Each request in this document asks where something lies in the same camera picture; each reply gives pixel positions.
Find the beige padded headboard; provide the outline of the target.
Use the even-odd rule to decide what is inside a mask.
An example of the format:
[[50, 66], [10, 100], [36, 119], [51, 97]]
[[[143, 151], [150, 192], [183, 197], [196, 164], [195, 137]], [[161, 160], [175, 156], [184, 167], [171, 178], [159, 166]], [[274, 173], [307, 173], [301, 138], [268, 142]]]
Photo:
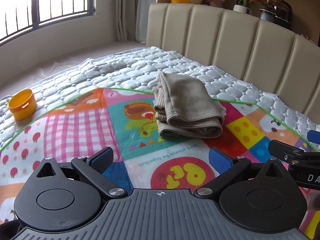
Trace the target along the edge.
[[155, 3], [146, 44], [215, 65], [319, 122], [319, 48], [292, 31], [222, 8]]

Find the barred window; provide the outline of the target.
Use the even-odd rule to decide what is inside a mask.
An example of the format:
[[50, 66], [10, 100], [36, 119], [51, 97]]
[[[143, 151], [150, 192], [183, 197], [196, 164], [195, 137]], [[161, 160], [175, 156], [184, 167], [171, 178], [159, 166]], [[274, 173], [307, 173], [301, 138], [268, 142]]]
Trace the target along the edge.
[[48, 25], [94, 13], [94, 0], [1, 0], [1, 45]]

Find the potted red leaf plant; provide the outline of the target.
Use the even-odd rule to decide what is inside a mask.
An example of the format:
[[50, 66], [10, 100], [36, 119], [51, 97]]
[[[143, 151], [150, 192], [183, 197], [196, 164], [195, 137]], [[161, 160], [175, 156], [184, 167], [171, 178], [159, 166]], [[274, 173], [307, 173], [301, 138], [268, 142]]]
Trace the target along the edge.
[[291, 5], [284, 0], [250, 0], [253, 3], [259, 3], [264, 12], [274, 14], [275, 19], [282, 19], [289, 24], [293, 21], [293, 11]]

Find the beige curtain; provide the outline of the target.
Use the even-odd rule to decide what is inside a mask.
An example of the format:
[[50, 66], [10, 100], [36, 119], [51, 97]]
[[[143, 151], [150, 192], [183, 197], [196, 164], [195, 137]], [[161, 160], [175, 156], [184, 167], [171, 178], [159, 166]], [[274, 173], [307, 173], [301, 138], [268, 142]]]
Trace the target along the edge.
[[116, 30], [120, 42], [146, 42], [149, 7], [156, 0], [116, 0]]

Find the beige striped garment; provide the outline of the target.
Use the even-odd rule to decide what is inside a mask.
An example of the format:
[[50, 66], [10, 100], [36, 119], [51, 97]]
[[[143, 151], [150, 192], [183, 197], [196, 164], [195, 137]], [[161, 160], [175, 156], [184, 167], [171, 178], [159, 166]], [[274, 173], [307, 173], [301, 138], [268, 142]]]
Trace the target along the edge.
[[197, 78], [161, 72], [153, 87], [154, 110], [161, 137], [216, 138], [223, 132], [221, 104], [212, 100]]

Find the white quilted mattress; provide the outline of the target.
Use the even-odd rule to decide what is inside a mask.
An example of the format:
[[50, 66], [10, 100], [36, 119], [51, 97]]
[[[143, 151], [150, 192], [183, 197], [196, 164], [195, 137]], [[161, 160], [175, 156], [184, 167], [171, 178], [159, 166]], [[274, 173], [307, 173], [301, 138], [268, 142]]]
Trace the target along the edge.
[[[18, 124], [1, 101], [1, 154], [14, 160], [56, 157], [68, 160], [91, 156], [106, 146], [124, 152], [146, 154], [184, 149], [191, 142], [178, 136], [161, 138], [157, 132], [153, 87], [159, 73], [187, 75], [199, 79], [221, 104], [225, 135], [233, 138], [241, 152], [262, 156], [266, 144], [277, 139], [305, 151], [319, 151], [307, 139], [319, 124], [287, 107], [276, 94], [263, 92], [216, 66], [205, 66], [176, 51], [157, 47], [132, 49], [88, 59], [31, 86], [36, 111]], [[150, 107], [140, 120], [125, 117], [126, 103], [144, 101]]]

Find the orange plastic cup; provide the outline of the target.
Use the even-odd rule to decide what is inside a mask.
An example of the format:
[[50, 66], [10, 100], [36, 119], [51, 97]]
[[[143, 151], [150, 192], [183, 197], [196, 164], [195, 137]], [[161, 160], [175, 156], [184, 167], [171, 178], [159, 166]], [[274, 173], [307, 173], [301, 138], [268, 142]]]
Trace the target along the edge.
[[8, 102], [8, 109], [16, 121], [24, 120], [35, 112], [37, 103], [31, 89], [16, 93]]

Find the colourful cartoon play mat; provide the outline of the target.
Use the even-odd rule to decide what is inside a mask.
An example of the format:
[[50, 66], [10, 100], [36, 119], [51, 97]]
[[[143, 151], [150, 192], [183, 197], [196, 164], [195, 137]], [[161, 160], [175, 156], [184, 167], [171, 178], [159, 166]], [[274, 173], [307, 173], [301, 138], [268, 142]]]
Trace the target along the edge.
[[217, 138], [158, 133], [150, 93], [98, 88], [1, 150], [1, 239], [319, 239], [319, 153], [252, 103]]

